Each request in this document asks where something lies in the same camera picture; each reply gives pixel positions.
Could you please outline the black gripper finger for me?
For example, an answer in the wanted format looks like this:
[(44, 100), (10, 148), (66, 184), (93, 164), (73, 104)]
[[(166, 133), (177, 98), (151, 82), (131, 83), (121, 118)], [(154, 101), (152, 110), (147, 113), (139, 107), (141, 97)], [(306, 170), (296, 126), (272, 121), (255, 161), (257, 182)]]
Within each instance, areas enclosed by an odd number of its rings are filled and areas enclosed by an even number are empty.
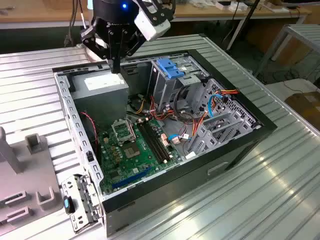
[(112, 73), (117, 72), (117, 50), (114, 32), (104, 26), (93, 25), (80, 34), (81, 42), (100, 59), (107, 61)]
[(116, 58), (116, 73), (120, 73), (121, 60), (132, 56), (146, 41), (144, 35), (137, 28), (123, 29), (119, 50)]

